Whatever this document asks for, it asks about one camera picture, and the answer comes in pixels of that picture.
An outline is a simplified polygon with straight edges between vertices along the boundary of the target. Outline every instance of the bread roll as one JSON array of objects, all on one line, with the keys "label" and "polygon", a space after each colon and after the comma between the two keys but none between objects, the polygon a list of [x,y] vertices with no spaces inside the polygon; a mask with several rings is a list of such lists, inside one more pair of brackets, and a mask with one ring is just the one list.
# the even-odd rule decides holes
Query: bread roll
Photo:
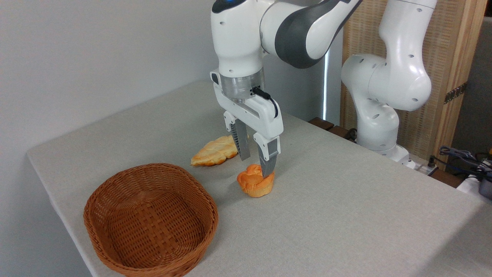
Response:
[{"label": "bread roll", "polygon": [[246,171],[239,173],[237,181],[243,192],[249,196],[262,197],[272,191],[274,178],[275,172],[272,172],[263,179],[260,165],[252,164],[246,168]]},{"label": "bread roll", "polygon": [[193,158],[192,166],[220,165],[226,159],[234,158],[238,154],[232,136],[223,136],[210,141]]}]

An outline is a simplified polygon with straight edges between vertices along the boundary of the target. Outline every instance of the table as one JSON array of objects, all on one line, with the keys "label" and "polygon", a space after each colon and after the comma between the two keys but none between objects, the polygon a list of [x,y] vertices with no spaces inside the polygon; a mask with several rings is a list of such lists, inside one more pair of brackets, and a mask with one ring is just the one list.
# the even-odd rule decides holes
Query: table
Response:
[{"label": "table", "polygon": [[[226,135],[211,82],[197,82],[39,145],[28,157],[93,276],[83,223],[91,193],[136,165],[185,168],[214,198],[219,224],[188,276],[492,276],[492,207],[424,174],[283,113],[273,191],[236,183],[258,163],[190,158]],[[253,132],[250,132],[250,144]]]}]

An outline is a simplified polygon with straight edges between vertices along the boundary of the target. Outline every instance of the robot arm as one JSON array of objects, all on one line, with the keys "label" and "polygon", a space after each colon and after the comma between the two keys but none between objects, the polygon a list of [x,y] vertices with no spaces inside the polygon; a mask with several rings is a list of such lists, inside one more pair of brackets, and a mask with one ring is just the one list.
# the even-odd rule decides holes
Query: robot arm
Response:
[{"label": "robot arm", "polygon": [[386,58],[353,55],[341,72],[357,111],[357,144],[410,167],[408,151],[396,144],[400,121],[393,108],[417,110],[431,95],[422,44],[436,2],[388,0],[379,26]]},{"label": "robot arm", "polygon": [[246,125],[257,133],[263,176],[272,173],[283,132],[280,109],[263,92],[263,57],[272,53],[297,68],[316,64],[362,0],[323,0],[308,7],[273,0],[216,0],[211,24],[219,68],[211,72],[241,159],[249,157]]}]

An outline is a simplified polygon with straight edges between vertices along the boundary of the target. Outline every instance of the wicker basket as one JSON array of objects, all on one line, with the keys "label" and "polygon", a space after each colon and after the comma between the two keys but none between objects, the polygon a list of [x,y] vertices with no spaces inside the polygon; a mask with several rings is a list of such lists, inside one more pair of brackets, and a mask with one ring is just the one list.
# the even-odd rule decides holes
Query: wicker basket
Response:
[{"label": "wicker basket", "polygon": [[101,261],[126,276],[183,276],[205,254],[217,228],[213,199],[186,170],[137,166],[91,195],[84,223]]}]

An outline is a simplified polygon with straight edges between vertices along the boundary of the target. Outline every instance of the metal hinge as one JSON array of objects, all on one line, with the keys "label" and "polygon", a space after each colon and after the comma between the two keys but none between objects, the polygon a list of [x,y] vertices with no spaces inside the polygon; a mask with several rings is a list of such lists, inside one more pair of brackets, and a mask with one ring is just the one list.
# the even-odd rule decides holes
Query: metal hinge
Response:
[{"label": "metal hinge", "polygon": [[446,93],[446,98],[444,98],[444,103],[447,104],[451,102],[454,98],[460,96],[466,91],[466,85],[468,82],[465,82],[463,85],[455,88],[454,90]]}]

